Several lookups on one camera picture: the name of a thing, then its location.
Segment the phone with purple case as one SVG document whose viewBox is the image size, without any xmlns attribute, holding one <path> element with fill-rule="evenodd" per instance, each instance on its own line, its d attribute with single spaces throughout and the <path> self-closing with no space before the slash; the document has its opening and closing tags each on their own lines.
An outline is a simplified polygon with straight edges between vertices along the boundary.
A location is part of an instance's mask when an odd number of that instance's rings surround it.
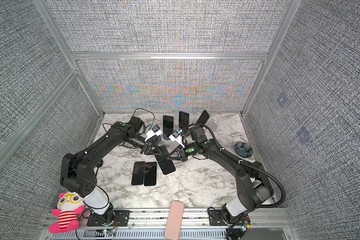
<svg viewBox="0 0 360 240">
<path fill-rule="evenodd" d="M 145 178 L 145 162 L 135 162 L 133 168 L 133 175 L 131 180 L 132 186 L 139 186 L 144 184 Z"/>
</svg>

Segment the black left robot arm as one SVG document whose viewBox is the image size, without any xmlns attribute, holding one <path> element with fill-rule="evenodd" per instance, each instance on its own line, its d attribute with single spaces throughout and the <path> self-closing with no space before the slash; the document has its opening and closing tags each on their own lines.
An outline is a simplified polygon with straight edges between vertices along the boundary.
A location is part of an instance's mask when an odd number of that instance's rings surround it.
<svg viewBox="0 0 360 240">
<path fill-rule="evenodd" d="M 116 122 L 94 143 L 76 154 L 66 154 L 62 160 L 60 184 L 69 192 L 78 194 L 98 221 L 109 226 L 114 222 L 114 207 L 108 194 L 97 184 L 95 168 L 115 147 L 129 143 L 144 155 L 163 154 L 156 139 L 163 134 L 158 125 L 150 127 L 144 135 L 144 127 L 138 117 L 131 117 L 127 123 Z"/>
</svg>

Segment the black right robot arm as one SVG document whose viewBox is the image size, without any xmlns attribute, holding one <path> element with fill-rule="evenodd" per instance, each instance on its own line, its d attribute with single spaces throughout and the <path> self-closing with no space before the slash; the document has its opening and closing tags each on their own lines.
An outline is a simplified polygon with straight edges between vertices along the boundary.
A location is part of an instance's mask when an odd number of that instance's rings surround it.
<svg viewBox="0 0 360 240">
<path fill-rule="evenodd" d="M 286 198 L 281 183 L 265 171 L 259 162 L 248 162 L 226 150 L 214 132 L 202 124 L 187 126 L 193 143 L 185 142 L 182 130 L 173 132 L 169 139 L 179 146 L 167 155 L 168 160 L 186 161 L 195 154 L 218 163 L 236 180 L 237 196 L 222 206 L 222 218 L 228 224 L 256 209 L 279 207 Z"/>
</svg>

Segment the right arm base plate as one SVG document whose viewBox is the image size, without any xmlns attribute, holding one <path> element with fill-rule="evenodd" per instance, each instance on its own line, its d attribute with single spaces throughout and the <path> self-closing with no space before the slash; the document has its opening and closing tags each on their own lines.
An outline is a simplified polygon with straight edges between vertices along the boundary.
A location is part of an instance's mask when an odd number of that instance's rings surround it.
<svg viewBox="0 0 360 240">
<path fill-rule="evenodd" d="M 243 225 L 244 221 L 249 219 L 245 213 L 241 213 L 236 217 L 232 217 L 226 210 L 208 208 L 208 219 L 210 226 L 231 226 L 235 223 Z"/>
</svg>

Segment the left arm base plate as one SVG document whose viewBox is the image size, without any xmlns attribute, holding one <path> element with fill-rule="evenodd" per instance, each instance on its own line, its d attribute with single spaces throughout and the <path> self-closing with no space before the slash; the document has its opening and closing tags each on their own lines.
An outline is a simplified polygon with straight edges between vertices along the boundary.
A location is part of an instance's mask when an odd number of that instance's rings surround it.
<svg viewBox="0 0 360 240">
<path fill-rule="evenodd" d="M 113 210 L 107 211 L 103 215 L 97 215 L 96 213 L 90 213 L 87 220 L 87 227 L 126 227 L 130 218 L 129 210 Z"/>
</svg>

